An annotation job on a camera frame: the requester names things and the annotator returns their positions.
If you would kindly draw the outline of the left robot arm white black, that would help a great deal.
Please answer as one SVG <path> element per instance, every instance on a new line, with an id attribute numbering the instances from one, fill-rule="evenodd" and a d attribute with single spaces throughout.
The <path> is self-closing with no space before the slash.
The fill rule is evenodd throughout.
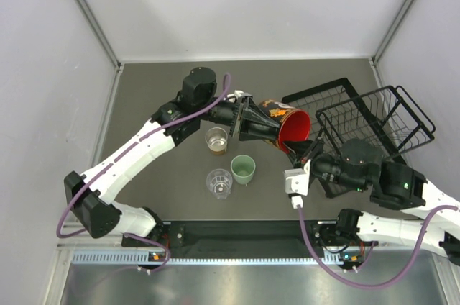
<path id="1" fill-rule="evenodd" d="M 111 232 L 136 235 L 146 245 L 162 239 L 159 217 L 150 209 L 115 201 L 118 193 L 144 168 L 197 132 L 206 120 L 229 127 L 241 141 L 275 141 L 280 124 L 263 113 L 252 96 L 229 94 L 231 76 L 216 96 L 216 74 L 197 67 L 183 79 L 176 97 L 163 104 L 130 140 L 105 160 L 79 174 L 64 178 L 67 213 L 73 213 L 94 239 Z"/>

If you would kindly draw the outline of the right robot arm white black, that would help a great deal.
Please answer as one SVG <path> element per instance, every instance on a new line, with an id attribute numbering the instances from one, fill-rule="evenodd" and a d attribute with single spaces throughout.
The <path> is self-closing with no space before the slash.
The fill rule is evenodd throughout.
<path id="1" fill-rule="evenodd" d="M 317 179 L 358 192 L 370 190 L 370 202 L 412 220 L 391 219 L 356 209 L 342 209 L 335 224 L 315 228 L 315 241 L 324 246 L 389 242 L 410 247 L 418 235 L 421 249 L 459 264 L 459 200 L 445 194 L 422 173 L 385 160 L 382 151 L 368 142 L 345 142 L 338 155 L 323 150 L 322 140 L 287 141 L 293 169 L 284 173 L 285 192 L 293 208 L 303 205 L 310 184 Z"/>

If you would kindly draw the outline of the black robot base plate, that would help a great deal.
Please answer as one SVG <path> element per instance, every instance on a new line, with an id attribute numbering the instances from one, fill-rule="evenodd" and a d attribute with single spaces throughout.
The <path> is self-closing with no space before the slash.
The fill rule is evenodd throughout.
<path id="1" fill-rule="evenodd" d="M 309 258 L 300 222 L 171 221 L 154 238 L 172 258 L 270 259 Z"/>

